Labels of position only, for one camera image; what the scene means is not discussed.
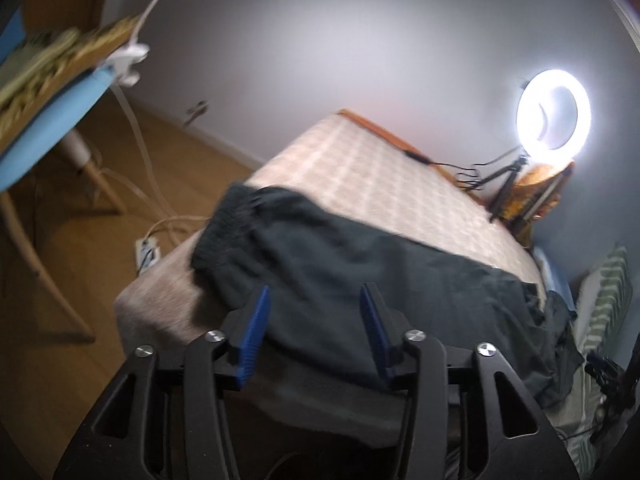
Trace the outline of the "blue plastic chair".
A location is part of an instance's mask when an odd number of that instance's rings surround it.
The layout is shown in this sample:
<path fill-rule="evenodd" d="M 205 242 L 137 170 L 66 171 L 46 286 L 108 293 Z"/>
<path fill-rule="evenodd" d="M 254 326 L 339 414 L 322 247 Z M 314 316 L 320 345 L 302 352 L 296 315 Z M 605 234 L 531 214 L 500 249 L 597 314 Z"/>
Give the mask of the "blue plastic chair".
<path fill-rule="evenodd" d="M 1 63 L 23 40 L 26 32 L 20 11 L 16 11 L 1 33 Z M 9 239 L 41 287 L 62 309 L 74 326 L 73 338 L 93 342 L 96 336 L 90 326 L 74 310 L 51 278 L 27 236 L 10 196 L 14 184 L 40 162 L 50 151 L 59 150 L 70 163 L 87 176 L 118 214 L 127 208 L 104 177 L 92 158 L 87 143 L 77 130 L 78 122 L 86 116 L 114 82 L 114 73 L 103 65 L 81 74 L 59 91 L 26 126 L 21 135 L 6 149 L 1 149 L 1 220 Z"/>

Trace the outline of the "white clip desk lamp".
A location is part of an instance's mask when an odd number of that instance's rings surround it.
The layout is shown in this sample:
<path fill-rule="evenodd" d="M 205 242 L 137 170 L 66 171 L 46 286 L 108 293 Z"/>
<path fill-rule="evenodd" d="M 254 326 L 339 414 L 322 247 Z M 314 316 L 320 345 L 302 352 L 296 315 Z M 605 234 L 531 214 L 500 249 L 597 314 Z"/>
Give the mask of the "white clip desk lamp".
<path fill-rule="evenodd" d="M 134 69 L 134 66 L 148 57 L 150 47 L 147 44 L 142 44 L 139 41 L 139 36 L 143 25 L 159 2 L 160 0 L 151 0 L 149 2 L 144 11 L 137 17 L 126 44 L 118 47 L 103 63 L 114 73 L 114 81 L 120 86 L 131 88 L 140 80 L 140 74 Z"/>

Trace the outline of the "green striped white pillow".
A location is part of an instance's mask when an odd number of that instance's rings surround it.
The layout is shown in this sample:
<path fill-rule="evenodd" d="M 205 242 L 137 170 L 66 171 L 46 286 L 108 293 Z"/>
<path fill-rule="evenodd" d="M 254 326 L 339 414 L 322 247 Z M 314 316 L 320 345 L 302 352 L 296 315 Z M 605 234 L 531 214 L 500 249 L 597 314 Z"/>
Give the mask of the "green striped white pillow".
<path fill-rule="evenodd" d="M 593 351 L 612 359 L 633 296 L 627 249 L 623 244 L 616 244 L 580 285 L 574 335 L 576 347 L 583 356 Z M 602 396 L 596 380 L 585 368 L 583 366 L 578 374 L 582 408 L 578 431 L 582 431 L 582 435 L 574 437 L 568 445 L 570 458 L 582 479 L 592 473 L 597 461 L 596 447 L 589 442 L 586 430 L 594 423 Z"/>

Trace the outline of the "dark green pants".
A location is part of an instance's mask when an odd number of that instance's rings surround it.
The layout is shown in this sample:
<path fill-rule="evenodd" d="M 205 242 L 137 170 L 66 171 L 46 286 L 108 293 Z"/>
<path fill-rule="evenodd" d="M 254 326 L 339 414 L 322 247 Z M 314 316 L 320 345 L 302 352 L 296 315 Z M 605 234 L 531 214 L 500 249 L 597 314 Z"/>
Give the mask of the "dark green pants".
<path fill-rule="evenodd" d="M 296 358 L 380 388 L 359 299 L 372 284 L 401 327 L 447 346 L 490 342 L 543 407 L 563 401 L 582 355 L 564 300 L 469 258 L 330 214 L 286 188 L 228 188 L 196 242 L 198 281 L 231 310 L 268 286 L 268 333 Z"/>

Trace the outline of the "folded blue towel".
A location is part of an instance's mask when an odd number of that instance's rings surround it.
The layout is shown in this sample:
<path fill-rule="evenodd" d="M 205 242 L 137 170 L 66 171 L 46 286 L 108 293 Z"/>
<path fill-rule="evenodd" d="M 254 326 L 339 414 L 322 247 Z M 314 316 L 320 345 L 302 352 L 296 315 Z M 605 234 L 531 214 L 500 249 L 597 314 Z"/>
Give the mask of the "folded blue towel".
<path fill-rule="evenodd" d="M 537 263 L 544 289 L 546 292 L 555 292 L 559 295 L 567 307 L 570 318 L 575 321 L 577 309 L 570 284 L 563 271 L 551 260 L 540 246 L 534 246 L 532 256 Z"/>

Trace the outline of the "checkered beige bed cover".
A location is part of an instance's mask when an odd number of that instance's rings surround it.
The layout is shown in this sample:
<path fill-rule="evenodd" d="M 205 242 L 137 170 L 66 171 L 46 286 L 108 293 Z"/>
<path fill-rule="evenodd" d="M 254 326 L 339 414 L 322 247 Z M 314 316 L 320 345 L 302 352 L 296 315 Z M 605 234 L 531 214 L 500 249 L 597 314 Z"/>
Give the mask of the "checkered beige bed cover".
<path fill-rule="evenodd" d="M 280 186 L 340 216 L 370 224 L 494 268 L 536 285 L 535 260 L 487 212 L 437 170 L 406 156 L 358 120 L 326 116 L 249 179 L 254 188 Z M 195 284 L 191 236 L 116 298 L 122 348 L 140 344 L 180 349 L 219 325 L 224 308 Z M 334 432 L 373 446 L 398 437 L 404 402 L 342 382 L 263 344 L 241 400 L 286 426 Z"/>

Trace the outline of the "leopard print cloth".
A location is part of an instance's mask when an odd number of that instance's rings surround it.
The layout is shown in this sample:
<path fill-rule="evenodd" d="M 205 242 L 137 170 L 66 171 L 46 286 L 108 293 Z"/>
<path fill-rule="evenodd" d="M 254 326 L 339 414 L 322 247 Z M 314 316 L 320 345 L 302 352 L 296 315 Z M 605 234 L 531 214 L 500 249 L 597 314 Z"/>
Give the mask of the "leopard print cloth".
<path fill-rule="evenodd" d="M 59 91 L 126 44 L 138 21 L 128 16 L 90 32 L 72 27 L 20 42 L 1 63 L 2 150 Z"/>

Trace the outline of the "black tripod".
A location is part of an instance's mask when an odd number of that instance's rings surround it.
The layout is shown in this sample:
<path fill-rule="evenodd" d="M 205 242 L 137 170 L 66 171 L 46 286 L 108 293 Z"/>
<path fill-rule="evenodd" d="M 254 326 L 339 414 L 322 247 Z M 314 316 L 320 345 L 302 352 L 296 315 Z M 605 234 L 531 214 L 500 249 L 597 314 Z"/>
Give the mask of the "black tripod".
<path fill-rule="evenodd" d="M 510 165 L 509 169 L 506 170 L 508 176 L 506 180 L 501 185 L 501 188 L 498 189 L 497 194 L 492 199 L 489 205 L 489 222 L 492 223 L 495 220 L 499 219 L 502 215 L 503 205 L 506 202 L 506 199 L 509 197 L 509 194 L 513 188 L 513 185 L 518 178 L 518 175 L 522 171 L 522 169 L 527 165 L 528 157 L 526 155 L 521 155 L 513 164 Z"/>

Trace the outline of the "orange patterned fabric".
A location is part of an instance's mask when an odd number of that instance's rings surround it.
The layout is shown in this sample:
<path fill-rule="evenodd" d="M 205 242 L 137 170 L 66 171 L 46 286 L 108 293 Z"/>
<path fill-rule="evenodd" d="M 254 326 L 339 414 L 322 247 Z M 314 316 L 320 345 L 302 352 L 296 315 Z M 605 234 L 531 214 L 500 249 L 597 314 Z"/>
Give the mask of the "orange patterned fabric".
<path fill-rule="evenodd" d="M 534 223 L 559 203 L 562 189 L 574 170 L 573 159 L 559 165 L 536 165 L 516 180 L 500 219 L 524 248 L 533 246 Z"/>

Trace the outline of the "white power strip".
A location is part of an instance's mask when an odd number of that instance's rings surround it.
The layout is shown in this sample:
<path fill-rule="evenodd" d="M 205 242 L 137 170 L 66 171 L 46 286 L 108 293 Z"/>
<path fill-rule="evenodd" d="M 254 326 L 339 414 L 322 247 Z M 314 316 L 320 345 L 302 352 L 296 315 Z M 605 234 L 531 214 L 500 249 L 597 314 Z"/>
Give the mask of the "white power strip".
<path fill-rule="evenodd" d="M 136 240 L 134 242 L 134 256 L 136 257 L 137 276 L 148 272 L 162 258 L 157 238 L 149 236 Z"/>

